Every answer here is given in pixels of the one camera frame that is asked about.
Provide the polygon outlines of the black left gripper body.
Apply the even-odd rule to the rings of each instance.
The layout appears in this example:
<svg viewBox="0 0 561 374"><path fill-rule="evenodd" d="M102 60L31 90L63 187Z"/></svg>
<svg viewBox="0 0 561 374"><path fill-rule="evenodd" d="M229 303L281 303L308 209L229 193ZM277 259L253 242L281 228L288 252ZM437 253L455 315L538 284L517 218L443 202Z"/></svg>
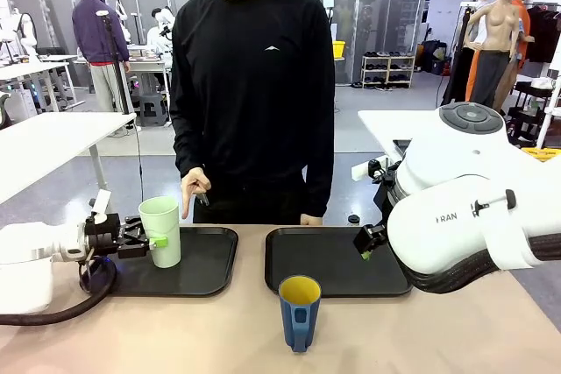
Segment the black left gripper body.
<svg viewBox="0 0 561 374"><path fill-rule="evenodd" d="M84 244L86 252L91 250L97 256L107 256L115 254L118 248L118 236L121 223L117 213L107 214L104 222L95 222L94 216L89 216L85 220Z"/></svg>

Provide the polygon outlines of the person right hand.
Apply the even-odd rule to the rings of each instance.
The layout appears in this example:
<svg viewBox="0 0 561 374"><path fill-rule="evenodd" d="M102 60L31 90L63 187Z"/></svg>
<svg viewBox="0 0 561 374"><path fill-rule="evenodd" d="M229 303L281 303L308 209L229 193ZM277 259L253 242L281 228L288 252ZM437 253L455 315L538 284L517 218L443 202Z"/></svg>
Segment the person right hand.
<svg viewBox="0 0 561 374"><path fill-rule="evenodd" d="M201 167L192 168L181 179L181 198L183 220L188 218L190 200L193 195L206 194L211 189L209 178L205 175Z"/></svg>

